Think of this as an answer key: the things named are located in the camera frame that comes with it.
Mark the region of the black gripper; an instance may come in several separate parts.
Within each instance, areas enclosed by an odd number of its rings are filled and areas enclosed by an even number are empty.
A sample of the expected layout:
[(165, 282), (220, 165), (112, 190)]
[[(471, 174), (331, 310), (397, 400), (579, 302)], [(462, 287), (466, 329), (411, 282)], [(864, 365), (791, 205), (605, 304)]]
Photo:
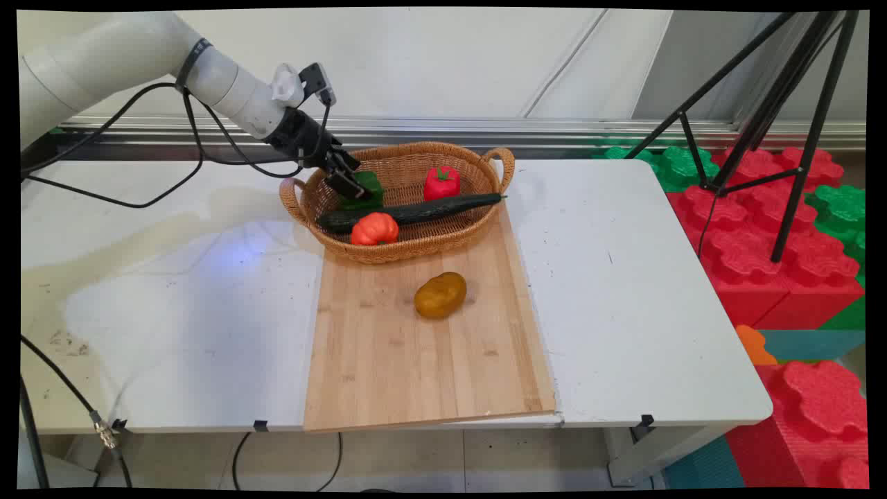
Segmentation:
[(327, 117), (328, 112), (324, 113), (319, 123), (304, 111), (288, 107), (278, 126), (266, 136), (264, 142), (304, 168), (325, 170), (324, 183), (342, 198), (367, 200), (369, 190), (361, 186), (353, 175), (360, 167), (360, 161), (339, 148), (341, 142), (326, 129)]

